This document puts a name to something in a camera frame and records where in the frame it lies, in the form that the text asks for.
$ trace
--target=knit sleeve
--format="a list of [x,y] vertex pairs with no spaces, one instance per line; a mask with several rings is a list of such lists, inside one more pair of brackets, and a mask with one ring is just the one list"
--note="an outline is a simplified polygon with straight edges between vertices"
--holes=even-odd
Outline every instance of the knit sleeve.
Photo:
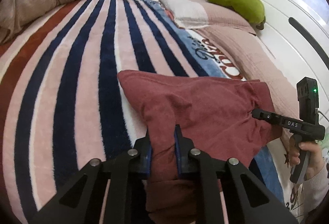
[[326,165],[313,178],[304,181],[304,215],[317,208],[329,190],[329,179]]

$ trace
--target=striped blanket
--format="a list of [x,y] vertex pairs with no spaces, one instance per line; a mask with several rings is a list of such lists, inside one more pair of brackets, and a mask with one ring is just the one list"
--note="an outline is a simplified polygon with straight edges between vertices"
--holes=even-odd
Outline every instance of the striped blanket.
[[[145,135],[119,71],[244,79],[152,0],[58,7],[2,45],[0,54],[0,186],[22,223],[90,159],[113,158]],[[268,149],[255,160],[265,184],[283,200]]]

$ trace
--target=folded red shirt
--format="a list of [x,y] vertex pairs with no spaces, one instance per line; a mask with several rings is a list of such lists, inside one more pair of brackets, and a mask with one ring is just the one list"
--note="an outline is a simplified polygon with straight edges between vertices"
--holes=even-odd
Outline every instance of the folded red shirt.
[[148,126],[152,145],[146,209],[158,224],[189,224],[196,218],[196,186],[177,177],[174,129],[212,158],[235,157],[246,167],[282,129],[254,119],[274,111],[268,86],[258,80],[168,77],[141,71],[118,74],[123,91]]

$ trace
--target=silver bolt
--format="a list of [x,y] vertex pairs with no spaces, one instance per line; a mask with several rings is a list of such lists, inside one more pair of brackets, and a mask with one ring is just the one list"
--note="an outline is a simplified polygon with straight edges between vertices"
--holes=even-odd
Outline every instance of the silver bolt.
[[135,156],[135,155],[138,155],[138,151],[137,151],[136,149],[130,149],[130,150],[128,151],[128,154],[129,154],[130,156]]
[[89,161],[89,164],[90,164],[91,166],[98,166],[100,163],[101,163],[101,160],[99,160],[98,158],[94,158],[94,159],[91,159],[91,160]]
[[193,148],[192,150],[190,150],[191,155],[199,155],[201,153],[201,151],[197,148]]
[[228,160],[228,162],[231,164],[231,165],[237,165],[239,163],[239,160],[232,157]]

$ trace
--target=white headboard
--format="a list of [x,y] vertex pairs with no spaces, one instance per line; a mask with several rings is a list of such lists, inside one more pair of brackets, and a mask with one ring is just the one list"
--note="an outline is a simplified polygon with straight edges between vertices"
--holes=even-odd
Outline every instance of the white headboard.
[[[329,116],[329,70],[310,43],[289,23],[297,20],[329,55],[329,26],[302,0],[262,0],[266,24],[258,37],[264,51],[289,82],[296,86],[304,77],[315,78],[320,111]],[[320,124],[329,123],[320,115]]]

